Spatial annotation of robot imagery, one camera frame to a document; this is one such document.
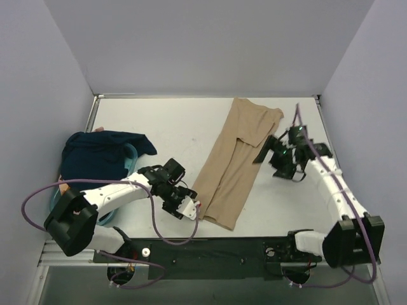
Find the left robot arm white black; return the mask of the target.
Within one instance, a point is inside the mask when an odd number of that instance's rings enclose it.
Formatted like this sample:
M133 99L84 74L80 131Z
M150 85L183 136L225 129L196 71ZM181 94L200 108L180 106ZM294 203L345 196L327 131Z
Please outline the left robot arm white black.
M44 227L68 257L92 249L108 253L117 262L136 259L143 251L137 250L123 230L100 226L99 219L127 203L157 196L167 213L197 222L200 206L197 193L178 186L184 174L184 167L171 158L164 165L145 166L96 189L68 189L51 210Z

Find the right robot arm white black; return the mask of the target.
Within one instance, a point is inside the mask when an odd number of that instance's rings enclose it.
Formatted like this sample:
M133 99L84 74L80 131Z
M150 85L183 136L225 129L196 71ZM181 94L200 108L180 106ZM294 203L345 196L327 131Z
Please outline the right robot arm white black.
M328 233L312 229L290 231L284 253L298 260L306 253L323 258L330 267L376 263L379 259L385 224L359 203L344 181L327 144L305 136L305 126L291 126L284 136L266 138L254 163L260 164L271 151L269 164L274 177L293 180L297 173L309 178L320 194L333 226Z

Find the beige t shirt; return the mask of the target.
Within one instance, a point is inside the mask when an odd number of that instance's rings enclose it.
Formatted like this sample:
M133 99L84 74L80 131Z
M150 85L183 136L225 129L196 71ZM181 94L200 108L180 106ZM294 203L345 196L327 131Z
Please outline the beige t shirt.
M284 117L282 110L233 99L223 128L193 184L199 218L230 231L249 197L260 164L254 159Z

